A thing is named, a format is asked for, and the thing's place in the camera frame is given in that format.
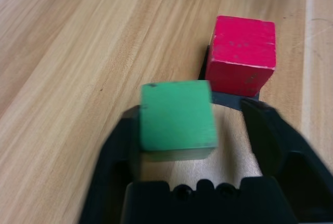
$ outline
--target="red wooden block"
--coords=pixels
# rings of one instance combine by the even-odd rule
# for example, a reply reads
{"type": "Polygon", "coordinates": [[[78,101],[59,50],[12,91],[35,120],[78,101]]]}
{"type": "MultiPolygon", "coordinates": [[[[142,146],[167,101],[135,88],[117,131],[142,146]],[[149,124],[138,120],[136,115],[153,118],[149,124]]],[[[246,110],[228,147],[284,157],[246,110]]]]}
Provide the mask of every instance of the red wooden block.
{"type": "Polygon", "coordinates": [[[253,97],[275,70],[273,22],[218,16],[206,79],[213,91],[253,97]]]}

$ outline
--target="green wooden block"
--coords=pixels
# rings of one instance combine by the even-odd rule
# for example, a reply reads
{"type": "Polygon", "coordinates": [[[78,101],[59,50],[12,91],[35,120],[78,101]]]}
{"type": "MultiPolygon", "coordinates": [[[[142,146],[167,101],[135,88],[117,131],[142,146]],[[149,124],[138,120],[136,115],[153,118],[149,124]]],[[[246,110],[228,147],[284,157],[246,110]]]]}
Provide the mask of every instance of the green wooden block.
{"type": "Polygon", "coordinates": [[[207,81],[142,86],[140,141],[153,161],[206,158],[217,146],[207,81]]]}

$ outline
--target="wooden table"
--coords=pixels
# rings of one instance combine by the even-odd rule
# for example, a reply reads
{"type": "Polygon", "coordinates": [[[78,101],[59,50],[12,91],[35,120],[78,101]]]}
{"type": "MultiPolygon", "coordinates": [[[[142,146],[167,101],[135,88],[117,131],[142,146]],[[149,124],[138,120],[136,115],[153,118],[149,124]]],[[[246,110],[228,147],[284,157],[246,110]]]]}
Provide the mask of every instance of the wooden table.
{"type": "MultiPolygon", "coordinates": [[[[96,158],[140,86],[197,78],[217,14],[274,21],[261,100],[333,170],[332,0],[0,0],[1,223],[73,223],[96,158]]],[[[259,175],[239,112],[214,106],[220,147],[143,165],[171,187],[259,175]]]]}

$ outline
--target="screw hole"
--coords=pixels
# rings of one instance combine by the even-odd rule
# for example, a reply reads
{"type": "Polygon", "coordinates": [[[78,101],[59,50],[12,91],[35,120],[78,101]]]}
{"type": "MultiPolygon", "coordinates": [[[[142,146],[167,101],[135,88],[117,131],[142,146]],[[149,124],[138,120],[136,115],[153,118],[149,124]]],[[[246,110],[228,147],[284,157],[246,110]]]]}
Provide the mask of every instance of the screw hole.
{"type": "Polygon", "coordinates": [[[237,189],[229,183],[222,183],[218,185],[216,190],[223,198],[233,198],[237,193],[237,189]]]}
{"type": "Polygon", "coordinates": [[[179,185],[173,193],[178,200],[187,201],[192,196],[193,190],[188,185],[179,185]]]}

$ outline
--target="wooden block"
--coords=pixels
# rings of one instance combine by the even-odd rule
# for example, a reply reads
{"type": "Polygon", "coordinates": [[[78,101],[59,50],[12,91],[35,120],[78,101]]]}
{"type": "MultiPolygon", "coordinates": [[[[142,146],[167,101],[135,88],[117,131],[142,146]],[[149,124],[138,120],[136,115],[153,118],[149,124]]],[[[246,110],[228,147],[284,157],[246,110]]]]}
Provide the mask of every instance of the wooden block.
{"type": "Polygon", "coordinates": [[[140,141],[153,161],[206,158],[217,146],[209,82],[142,86],[140,141]]]}
{"type": "Polygon", "coordinates": [[[213,91],[253,97],[275,64],[273,22],[217,17],[205,76],[213,91]]]}

